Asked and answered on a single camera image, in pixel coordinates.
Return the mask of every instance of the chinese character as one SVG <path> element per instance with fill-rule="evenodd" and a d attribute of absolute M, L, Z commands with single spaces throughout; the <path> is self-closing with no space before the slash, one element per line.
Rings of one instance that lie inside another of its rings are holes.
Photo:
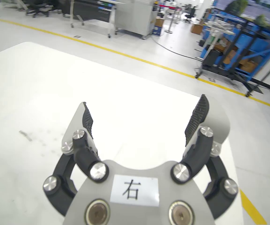
<path fill-rule="evenodd" d="M 127 199 L 134 198 L 134 199 L 137 200 L 138 189 L 130 189 L 130 187 L 131 187 L 132 184 L 137 184 L 137 185 L 141 185 L 141 184 L 140 183 L 133 183 L 133 180 L 131 180 L 131 182 L 125 182 L 125 184 L 128 184 L 129 187 L 128 187 L 128 189 L 122 195 L 124 195 L 124 194 L 126 194 L 128 192 Z M 136 196 L 130 196 L 130 191 L 135 191 L 136 192 Z"/>

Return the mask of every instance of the metal bolt cap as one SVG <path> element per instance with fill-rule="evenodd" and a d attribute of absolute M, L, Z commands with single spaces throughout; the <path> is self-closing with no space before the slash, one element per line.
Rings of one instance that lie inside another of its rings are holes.
<path fill-rule="evenodd" d="M 238 193 L 238 185 L 233 179 L 226 179 L 224 182 L 224 188 L 227 192 L 229 192 L 232 195 L 235 195 Z"/>
<path fill-rule="evenodd" d="M 85 220 L 88 225 L 105 225 L 110 216 L 110 209 L 105 201 L 95 200 L 87 208 Z"/>
<path fill-rule="evenodd" d="M 73 142 L 69 141 L 69 142 L 65 142 L 64 146 L 62 146 L 62 152 L 63 153 L 68 153 L 73 147 Z"/>
<path fill-rule="evenodd" d="M 210 154 L 214 157 L 219 156 L 221 153 L 221 147 L 222 147 L 221 144 L 213 142 Z"/>
<path fill-rule="evenodd" d="M 188 168 L 182 163 L 178 163 L 174 166 L 173 174 L 176 179 L 182 182 L 187 181 L 190 177 Z"/>
<path fill-rule="evenodd" d="M 213 131 L 211 130 L 210 127 L 207 126 L 201 127 L 200 131 L 204 136 L 213 137 Z"/>
<path fill-rule="evenodd" d="M 75 140 L 80 139 L 80 138 L 82 138 L 84 135 L 85 135 L 85 131 L 84 131 L 84 130 L 76 130 L 76 131 L 73 133 L 73 139 L 75 139 Z"/>
<path fill-rule="evenodd" d="M 51 191 L 57 186 L 57 178 L 55 176 L 49 176 L 43 183 L 45 191 Z"/>
<path fill-rule="evenodd" d="M 105 177 L 107 173 L 106 165 L 103 162 L 95 163 L 90 169 L 90 176 L 97 180 Z"/>
<path fill-rule="evenodd" d="M 174 202 L 169 209 L 169 220 L 172 225 L 192 225 L 194 223 L 193 211 L 182 201 Z"/>

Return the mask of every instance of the brass screw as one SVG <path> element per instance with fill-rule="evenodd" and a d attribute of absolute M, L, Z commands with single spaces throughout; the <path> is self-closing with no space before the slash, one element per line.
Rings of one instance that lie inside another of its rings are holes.
<path fill-rule="evenodd" d="M 172 225 L 194 224 L 194 214 L 191 207 L 183 201 L 176 201 L 169 208 L 169 219 Z"/>
<path fill-rule="evenodd" d="M 176 225 L 188 225 L 190 224 L 191 216 L 186 207 L 177 205 L 173 209 L 172 218 Z"/>
<path fill-rule="evenodd" d="M 103 200 L 93 201 L 85 212 L 85 220 L 88 225 L 106 225 L 110 216 L 110 209 Z"/>
<path fill-rule="evenodd" d="M 88 215 L 91 224 L 101 225 L 107 218 L 107 209 L 103 204 L 97 203 L 90 208 Z"/>

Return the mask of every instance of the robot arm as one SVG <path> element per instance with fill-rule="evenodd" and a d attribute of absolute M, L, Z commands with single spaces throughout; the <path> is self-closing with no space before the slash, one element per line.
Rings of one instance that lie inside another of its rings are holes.
<path fill-rule="evenodd" d="M 65 216 L 63 224 L 112 225 L 127 219 L 129 225 L 214 225 L 238 193 L 219 157 L 230 126 L 217 108 L 215 101 L 201 96 L 185 130 L 187 146 L 179 163 L 135 170 L 99 159 L 93 120 L 81 103 L 63 137 L 63 155 L 43 184 L 50 203 Z M 88 177 L 79 191 L 70 179 L 75 164 Z M 204 165 L 211 182 L 202 194 L 193 177 Z"/>

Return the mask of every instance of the red barrier tape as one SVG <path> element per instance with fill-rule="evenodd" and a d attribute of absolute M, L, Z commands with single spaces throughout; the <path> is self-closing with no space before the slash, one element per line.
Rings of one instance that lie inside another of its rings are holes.
<path fill-rule="evenodd" d="M 175 10 L 175 7 L 165 6 L 165 5 L 159 5 L 160 7 L 168 7 L 169 9 Z"/>

